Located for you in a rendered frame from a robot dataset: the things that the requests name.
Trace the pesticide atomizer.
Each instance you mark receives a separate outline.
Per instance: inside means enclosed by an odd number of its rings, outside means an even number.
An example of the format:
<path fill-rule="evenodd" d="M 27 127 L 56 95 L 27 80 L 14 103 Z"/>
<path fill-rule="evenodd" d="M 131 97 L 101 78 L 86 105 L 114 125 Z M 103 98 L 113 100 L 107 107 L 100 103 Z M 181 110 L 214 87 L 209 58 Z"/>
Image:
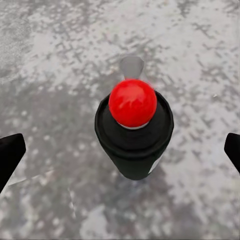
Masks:
<path fill-rule="evenodd" d="M 120 65 L 126 80 L 98 106 L 94 134 L 122 176 L 139 182 L 168 149 L 175 122 L 167 100 L 139 78 L 144 59 L 130 56 Z"/>

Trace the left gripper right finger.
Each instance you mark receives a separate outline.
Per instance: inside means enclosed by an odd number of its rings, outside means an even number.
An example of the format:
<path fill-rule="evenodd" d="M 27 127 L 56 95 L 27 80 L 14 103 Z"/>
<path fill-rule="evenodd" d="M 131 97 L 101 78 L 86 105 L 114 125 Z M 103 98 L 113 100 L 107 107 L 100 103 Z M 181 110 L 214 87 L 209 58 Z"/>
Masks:
<path fill-rule="evenodd" d="M 240 173 L 240 134 L 230 132 L 226 137 L 223 150 Z"/>

